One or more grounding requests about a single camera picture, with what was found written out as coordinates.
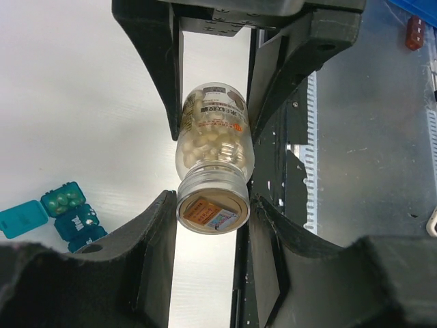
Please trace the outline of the clear pill bottle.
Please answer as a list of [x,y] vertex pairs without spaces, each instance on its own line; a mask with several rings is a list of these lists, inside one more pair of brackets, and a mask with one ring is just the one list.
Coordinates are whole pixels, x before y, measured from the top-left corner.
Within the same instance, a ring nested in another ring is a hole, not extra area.
[[175,153],[180,179],[201,164],[228,163],[249,179],[255,167],[247,105],[234,87],[204,83],[186,97]]

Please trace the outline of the brown pill organizer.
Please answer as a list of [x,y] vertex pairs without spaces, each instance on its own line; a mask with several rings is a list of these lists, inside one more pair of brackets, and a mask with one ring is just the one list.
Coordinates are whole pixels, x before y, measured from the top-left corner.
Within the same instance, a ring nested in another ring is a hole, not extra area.
[[424,44],[425,22],[418,16],[411,16],[407,23],[405,45],[411,51],[420,49]]

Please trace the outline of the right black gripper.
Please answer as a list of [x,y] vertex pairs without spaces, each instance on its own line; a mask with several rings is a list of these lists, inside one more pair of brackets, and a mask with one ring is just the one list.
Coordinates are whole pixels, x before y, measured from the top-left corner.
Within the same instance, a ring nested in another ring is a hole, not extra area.
[[114,19],[136,48],[165,106],[174,140],[181,122],[180,26],[225,37],[243,27],[280,31],[255,54],[248,113],[251,134],[258,137],[304,79],[356,42],[364,8],[364,1],[112,2]]

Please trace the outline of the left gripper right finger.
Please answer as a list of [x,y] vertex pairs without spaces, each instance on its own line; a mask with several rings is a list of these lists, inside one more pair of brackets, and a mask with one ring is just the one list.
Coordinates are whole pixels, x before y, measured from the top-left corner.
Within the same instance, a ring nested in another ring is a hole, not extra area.
[[346,248],[262,196],[249,219],[261,327],[435,327],[436,241],[365,236]]

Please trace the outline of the clear bottle cap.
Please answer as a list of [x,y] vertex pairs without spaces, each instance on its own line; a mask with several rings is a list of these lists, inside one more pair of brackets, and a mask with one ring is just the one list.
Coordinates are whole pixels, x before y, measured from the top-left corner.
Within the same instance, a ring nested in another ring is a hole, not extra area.
[[238,169],[218,166],[191,171],[178,188],[176,216],[193,232],[226,234],[243,226],[249,215],[249,191]]

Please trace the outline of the blue plastic bin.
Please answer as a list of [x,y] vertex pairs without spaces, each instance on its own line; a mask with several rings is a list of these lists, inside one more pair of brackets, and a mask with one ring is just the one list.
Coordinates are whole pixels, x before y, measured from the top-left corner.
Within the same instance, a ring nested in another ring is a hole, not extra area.
[[437,0],[390,0],[390,2],[422,18],[432,27],[437,27]]

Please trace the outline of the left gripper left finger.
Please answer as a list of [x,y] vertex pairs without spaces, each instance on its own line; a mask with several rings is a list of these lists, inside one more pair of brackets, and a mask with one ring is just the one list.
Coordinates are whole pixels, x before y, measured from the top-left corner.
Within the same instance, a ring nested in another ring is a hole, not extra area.
[[166,327],[177,220],[163,191],[136,218],[77,253],[1,244],[2,327]]

